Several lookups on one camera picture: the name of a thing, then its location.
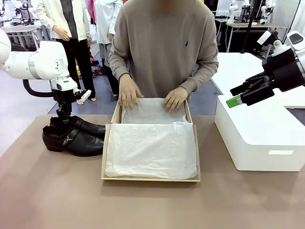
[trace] white box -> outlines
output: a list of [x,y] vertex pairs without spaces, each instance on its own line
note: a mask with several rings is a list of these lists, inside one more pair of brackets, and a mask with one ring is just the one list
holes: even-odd
[[236,168],[300,171],[305,165],[305,126],[270,101],[230,109],[230,97],[218,97],[215,123]]
[[[187,102],[184,102],[184,109],[186,114],[186,120],[190,123],[193,123],[190,109]],[[112,124],[119,124],[122,122],[122,107],[117,104],[111,123]],[[104,148],[103,148],[103,157],[102,157],[102,180],[131,180],[131,181],[167,181],[167,182],[200,182],[200,160],[199,160],[199,149],[198,149],[198,140],[197,140],[197,131],[196,126],[193,125],[193,132],[195,137],[195,144],[196,144],[196,162],[197,162],[197,176],[192,179],[160,179],[160,178],[140,178],[140,177],[108,177],[105,175],[106,170],[106,162],[107,162],[107,151],[108,151],[108,141],[109,141],[109,134],[110,134],[111,124],[106,125],[106,134],[104,140]]]

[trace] shoe buckle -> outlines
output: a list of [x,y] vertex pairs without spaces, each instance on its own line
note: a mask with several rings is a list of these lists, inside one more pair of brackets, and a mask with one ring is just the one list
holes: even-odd
[[73,138],[70,138],[69,136],[67,136],[62,145],[64,146],[64,145],[68,144],[72,140],[73,140]]

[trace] brown tabletop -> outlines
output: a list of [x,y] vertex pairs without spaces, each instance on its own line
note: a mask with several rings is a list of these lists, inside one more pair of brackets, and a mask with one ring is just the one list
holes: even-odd
[[[83,115],[104,124],[107,115]],[[201,183],[101,181],[102,157],[46,150],[41,116],[0,159],[1,229],[303,229],[305,171],[240,172],[195,116]]]

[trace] hand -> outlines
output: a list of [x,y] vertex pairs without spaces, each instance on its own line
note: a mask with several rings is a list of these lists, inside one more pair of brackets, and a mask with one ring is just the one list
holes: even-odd
[[57,25],[53,26],[53,31],[57,33],[64,41],[68,42],[70,40],[68,32],[64,29],[58,27]]
[[169,112],[178,110],[178,108],[187,99],[188,96],[188,92],[183,87],[178,87],[169,92],[165,98],[163,106]]
[[112,42],[113,38],[114,38],[114,34],[109,33],[109,31],[107,32],[107,38],[109,39],[110,42]]
[[92,41],[91,37],[87,36],[87,44],[89,48],[91,46],[91,41]]
[[119,104],[124,108],[129,107],[130,109],[133,109],[134,106],[138,105],[137,97],[144,98],[130,75],[122,75],[120,77]]

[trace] green object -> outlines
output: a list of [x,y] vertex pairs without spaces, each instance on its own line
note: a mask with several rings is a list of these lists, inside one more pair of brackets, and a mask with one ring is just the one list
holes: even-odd
[[238,105],[240,105],[239,103],[238,103],[238,99],[240,99],[240,95],[238,95],[238,96],[236,96],[236,97],[234,97],[234,98],[232,98],[232,99],[229,99],[229,100],[227,100],[227,105],[228,105],[228,107],[229,108],[232,108],[232,107],[235,107],[235,106],[238,106]]

